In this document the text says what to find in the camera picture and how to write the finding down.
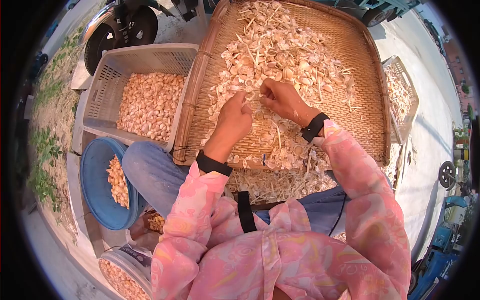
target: knee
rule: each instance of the knee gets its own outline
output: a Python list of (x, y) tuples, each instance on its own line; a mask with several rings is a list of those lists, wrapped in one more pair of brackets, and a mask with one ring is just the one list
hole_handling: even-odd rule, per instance
[(152, 142), (135, 142), (131, 144), (121, 162), (122, 169), (130, 175), (136, 171), (145, 170), (150, 158), (168, 155), (159, 145)]

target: woven basket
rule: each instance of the woven basket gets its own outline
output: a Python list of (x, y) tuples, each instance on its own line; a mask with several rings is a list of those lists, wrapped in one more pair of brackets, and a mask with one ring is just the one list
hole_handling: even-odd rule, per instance
[[(221, 0), (210, 20), (207, 35), (197, 52), (192, 66), (191, 81), (185, 87), (185, 100), (175, 138), (173, 158), (175, 163), (190, 165), (203, 147), (201, 140), (213, 123), (208, 120), (210, 99), (207, 93), (220, 83), (219, 72), (226, 69), (220, 54), (225, 46), (236, 40), (235, 33), (242, 32), (243, 20), (237, 21), (237, 12), (247, 0)], [(301, 28), (330, 36), (326, 43), (330, 53), (341, 60), (347, 68), (355, 68), (356, 106), (362, 107), (361, 114), (350, 113), (345, 102), (344, 91), (324, 93), (321, 110), (333, 121), (348, 130), (370, 154), (379, 166), (386, 166), (390, 156), (390, 115), (385, 75), (375, 43), (367, 28), (352, 16), (307, 0), (284, 0), (289, 15), (297, 20)], [(237, 143), (232, 151), (240, 158), (250, 154), (269, 155), (273, 146), (251, 146), (258, 136), (251, 133)], [(241, 167), (241, 160), (232, 167)], [(262, 163), (248, 161), (251, 168), (267, 168)]]

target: bucket label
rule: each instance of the bucket label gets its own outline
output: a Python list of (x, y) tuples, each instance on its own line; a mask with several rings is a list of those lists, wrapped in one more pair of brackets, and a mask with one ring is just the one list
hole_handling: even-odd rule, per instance
[(138, 253), (137, 251), (132, 250), (129, 247), (120, 247), (119, 249), (122, 250), (123, 252), (127, 253), (128, 255), (133, 257), (134, 259), (136, 259), (145, 268), (150, 268), (151, 267), (152, 259), (150, 257), (148, 257), (146, 255), (143, 255), (141, 253)]

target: scooter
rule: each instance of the scooter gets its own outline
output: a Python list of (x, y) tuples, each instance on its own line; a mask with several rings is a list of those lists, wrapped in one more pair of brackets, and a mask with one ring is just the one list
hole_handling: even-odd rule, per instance
[[(173, 0), (183, 20), (196, 16), (198, 0)], [(85, 67), (93, 75), (102, 55), (108, 50), (153, 44), (158, 20), (154, 11), (176, 18), (155, 0), (108, 0), (83, 30), (78, 45), (86, 43)]]

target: concrete ground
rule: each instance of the concrete ground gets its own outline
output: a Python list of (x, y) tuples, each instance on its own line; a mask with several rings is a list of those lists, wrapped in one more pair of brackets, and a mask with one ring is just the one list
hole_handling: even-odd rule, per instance
[[(161, 0), (160, 3), (174, 11), (171, 4), (167, 5), (167, 0)], [(96, 0), (81, 0), (74, 9), (67, 12), (65, 21), (62, 20), (44, 52), (52, 51), (53, 54), (66, 33), (75, 28), (82, 17), (89, 15), (94, 5)], [(202, 40), (203, 34), (197, 31), (199, 26), (194, 22), (185, 23), (160, 13), (158, 19), (157, 43), (200, 43)], [(404, 212), (405, 227), (415, 260), (422, 255), (424, 245), (430, 242), (434, 229), (432, 227), (439, 216), (444, 188), (436, 180), (438, 168), (444, 161), (452, 160), (452, 122), (461, 124), (461, 114), (455, 87), (444, 59), (413, 12), (407, 13), (402, 19), (371, 28), (370, 32), (382, 60), (394, 54), (402, 59), (420, 98), (420, 111), (411, 132), (416, 154), (412, 158), (408, 174), (396, 192), (396, 199)], [(48, 212), (45, 212), (45, 218), (49, 218)], [(44, 222), (48, 230), (41, 226), (42, 219), (38, 213), (25, 215), (24, 219), (36, 253), (40, 253), (38, 257), (43, 269), (49, 273), (49, 279), (55, 282), (61, 294), (67, 296), (65, 299), (115, 299), (118, 296), (110, 290), (100, 274), (96, 259), (82, 254), (71, 241), (66, 240), (61, 233), (62, 228), (55, 225), (54, 219)], [(106, 240), (106, 245), (113, 246), (115, 240)], [(57, 257), (60, 257), (58, 260), (61, 260), (61, 264), (55, 261)], [(57, 268), (59, 265), (66, 272)], [(73, 279), (64, 278), (69, 274)]]
[(382, 60), (394, 54), (401, 58), (420, 99), (411, 132), (417, 153), (396, 191), (416, 260), (430, 243), (440, 215), (445, 188), (438, 184), (438, 169), (453, 159), (452, 122), (462, 122), (459, 101), (444, 57), (414, 12), (370, 28), (370, 33)]

